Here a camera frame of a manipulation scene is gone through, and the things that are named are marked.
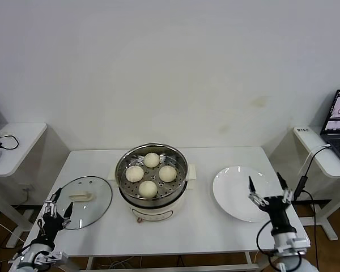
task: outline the white table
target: white table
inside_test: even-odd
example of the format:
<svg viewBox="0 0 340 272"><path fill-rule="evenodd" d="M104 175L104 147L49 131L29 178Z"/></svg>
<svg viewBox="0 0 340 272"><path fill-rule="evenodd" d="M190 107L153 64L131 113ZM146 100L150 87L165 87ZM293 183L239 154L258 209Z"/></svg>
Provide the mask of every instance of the white table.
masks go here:
<svg viewBox="0 0 340 272"><path fill-rule="evenodd" d="M59 232L55 240L55 250L64 251L70 257L258 251L256 234L265 222L248 223L228 215L214 199L212 184L215 175L223 168L247 165L265 174L269 182L274 184L272 193L280 194L281 186L263 149L225 147L184 148L180 151L189 164L195 164L197 180L194 189L186 191L183 206L174 216L161 222L138 224L120 196L116 183L110 181L113 199L104 216L83 229ZM125 152L126 150L71 152L49 195L81 176L106 179ZM293 207L287 210L287 214L298 235L308 239ZM26 244L37 236L38 230L35 224ZM271 227L268 226L260 237L260 245L264 249L274 247L270 230ZM259 269L256 264L226 267L241 271Z"/></svg>
<svg viewBox="0 0 340 272"><path fill-rule="evenodd" d="M45 129L45 123L0 124L0 135L14 135L19 141L18 148L14 150L0 148L0 177L9 177L17 170ZM3 146L12 147L16 145L16 142L11 138L0 138L0 141ZM32 223L27 219L32 214L29 210L21 215L0 196L0 211L18 225L18 228L14 231L18 236L23 231L31 229ZM7 247L15 246L17 239L14 238L15 236L12 237L8 241Z"/></svg>
<svg viewBox="0 0 340 272"><path fill-rule="evenodd" d="M294 128L295 135L308 152L326 144L320 137L320 131L321 127L319 126L297 126ZM340 159L332 150L323 150L317 154L314 161L326 176L335 180L340 179ZM328 221L328 217L338 208L340 208L340 190L337 197L330 201L323 209L320 209L319 205L315 205L316 224L322 226L329 240L338 240L338 236ZM314 224L313 217L300 218L300 220L303 226L313 226Z"/></svg>

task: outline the table leg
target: table leg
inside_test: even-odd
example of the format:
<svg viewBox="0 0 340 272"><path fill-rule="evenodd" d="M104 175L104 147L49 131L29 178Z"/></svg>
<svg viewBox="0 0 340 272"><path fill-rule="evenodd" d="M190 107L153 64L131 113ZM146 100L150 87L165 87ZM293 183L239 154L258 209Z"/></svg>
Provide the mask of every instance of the table leg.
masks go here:
<svg viewBox="0 0 340 272"><path fill-rule="evenodd" d="M94 260L93 257L89 257L88 258L87 267L86 267L87 270L91 270L92 269L92 267L93 267L93 260Z"/></svg>
<svg viewBox="0 0 340 272"><path fill-rule="evenodd" d="M244 254L245 254L245 259L247 260L247 263L251 264L252 263L252 259L250 258L249 252L245 251Z"/></svg>
<svg viewBox="0 0 340 272"><path fill-rule="evenodd" d="M331 200L324 208L320 208L319 205L315 205L316 210L316 225L322 226L327 237L330 241L338 240L338 236L336 235L333 227L328 221L328 217L334 213L338 208L340 208L340 197ZM313 217L303 217L300 218L302 226L313 226L314 218Z"/></svg>
<svg viewBox="0 0 340 272"><path fill-rule="evenodd" d="M29 218L32 216L33 212L34 212L34 210L26 210L26 211L24 212L23 216L24 216L25 218L29 219ZM6 247L7 247L7 248L15 248L16 244L17 244L18 241L19 241L18 237L20 237L20 236L23 234L23 232L25 232L25 230L23 230L22 228L20 228L19 226L17 226L17 227L14 229L14 231L13 231L13 233L14 233L15 235L11 235L11 236L10 236L9 240L8 240L7 243L6 243Z"/></svg>
<svg viewBox="0 0 340 272"><path fill-rule="evenodd" d="M316 225L317 226L322 226L324 229L327 237L329 238L330 241L336 241L338 240L338 236L336 235L333 227L329 223L327 218L320 218L317 216L317 213L321 211L321 208L319 205L315 205L315 210L316 210ZM313 226L314 225L314 218L313 217L301 217L300 221L302 223L302 226Z"/></svg>
<svg viewBox="0 0 340 272"><path fill-rule="evenodd" d="M258 259L257 264L258 264L259 268L256 270L256 272L263 271L266 267L268 267L270 265L270 263L268 262L267 256L265 256L263 254L258 254L258 255L261 255L261 256L257 258ZM271 261L274 262L277 259L278 259L277 256L273 256L271 258Z"/></svg>
<svg viewBox="0 0 340 272"><path fill-rule="evenodd" d="M30 231L33 224L29 222L24 216L22 216L16 209L11 207L1 196L0 196L0 211L15 222L24 231Z"/></svg>

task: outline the power outlet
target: power outlet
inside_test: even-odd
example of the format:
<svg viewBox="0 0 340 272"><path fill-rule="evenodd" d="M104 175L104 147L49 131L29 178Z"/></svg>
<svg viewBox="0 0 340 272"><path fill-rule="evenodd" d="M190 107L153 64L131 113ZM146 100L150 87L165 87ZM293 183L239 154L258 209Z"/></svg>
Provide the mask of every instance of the power outlet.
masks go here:
<svg viewBox="0 0 340 272"><path fill-rule="evenodd" d="M19 184L19 187L23 191L29 191L29 192L34 191L34 187L32 184Z"/></svg>

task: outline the white wall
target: white wall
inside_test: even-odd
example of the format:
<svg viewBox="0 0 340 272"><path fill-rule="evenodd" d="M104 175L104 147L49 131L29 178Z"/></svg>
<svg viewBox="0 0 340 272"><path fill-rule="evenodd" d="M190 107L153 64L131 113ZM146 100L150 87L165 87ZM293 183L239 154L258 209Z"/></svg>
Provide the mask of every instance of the white wall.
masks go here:
<svg viewBox="0 0 340 272"><path fill-rule="evenodd" d="M0 116L71 150L271 155L338 88L340 1L0 0Z"/></svg>

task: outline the white plate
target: white plate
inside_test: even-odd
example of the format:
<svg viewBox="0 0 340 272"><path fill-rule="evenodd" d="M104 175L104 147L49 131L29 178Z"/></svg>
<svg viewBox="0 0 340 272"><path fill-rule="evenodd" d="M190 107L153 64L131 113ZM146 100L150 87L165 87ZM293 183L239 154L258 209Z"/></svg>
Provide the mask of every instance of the white plate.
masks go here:
<svg viewBox="0 0 340 272"><path fill-rule="evenodd" d="M266 177L251 167L234 166L221 170L214 178L213 193L218 204L228 214L243 221L259 222L269 218L249 198L249 176L256 192L268 195L269 183Z"/></svg>

